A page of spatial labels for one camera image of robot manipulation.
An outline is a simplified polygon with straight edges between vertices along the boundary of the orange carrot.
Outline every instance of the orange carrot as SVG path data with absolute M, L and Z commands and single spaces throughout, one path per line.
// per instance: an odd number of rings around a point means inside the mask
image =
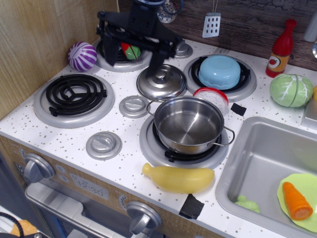
M 312 215 L 313 208 L 293 184 L 283 183 L 283 192 L 288 212 L 293 220 L 304 220 Z

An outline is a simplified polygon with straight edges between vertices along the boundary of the blue bowl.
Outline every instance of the blue bowl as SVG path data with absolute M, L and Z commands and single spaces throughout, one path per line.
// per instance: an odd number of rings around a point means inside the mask
M 226 90 L 238 84 L 240 73 L 240 65 L 232 57 L 214 55 L 202 62 L 198 78 L 207 87 Z

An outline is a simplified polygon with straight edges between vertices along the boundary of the stainless steel sink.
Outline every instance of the stainless steel sink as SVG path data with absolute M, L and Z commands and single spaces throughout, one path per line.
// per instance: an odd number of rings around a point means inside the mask
M 216 198 L 228 212 L 290 238 L 314 238 L 294 224 L 277 198 L 280 181 L 291 174 L 317 176 L 317 134 L 269 119 L 243 122 L 216 187 Z M 258 214 L 234 204 L 239 195 L 255 201 Z

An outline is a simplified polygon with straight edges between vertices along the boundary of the silver pot lid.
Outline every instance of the silver pot lid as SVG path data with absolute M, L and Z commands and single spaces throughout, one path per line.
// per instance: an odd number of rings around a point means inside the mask
M 163 64 L 156 75 L 146 77 L 147 70 L 143 70 L 138 79 L 139 92 L 150 100 L 167 100 L 182 94 L 186 88 L 186 77 L 178 68 Z

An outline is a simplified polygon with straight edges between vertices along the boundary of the green plate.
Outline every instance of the green plate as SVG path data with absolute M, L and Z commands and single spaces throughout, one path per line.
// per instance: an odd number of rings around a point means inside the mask
M 313 214 L 302 221 L 291 219 L 296 225 L 303 227 L 311 232 L 317 232 L 317 177 L 310 174 L 292 174 L 283 179 L 277 190 L 277 197 L 281 208 L 290 217 L 284 200 L 282 185 L 284 182 L 292 183 L 300 191 L 313 208 Z

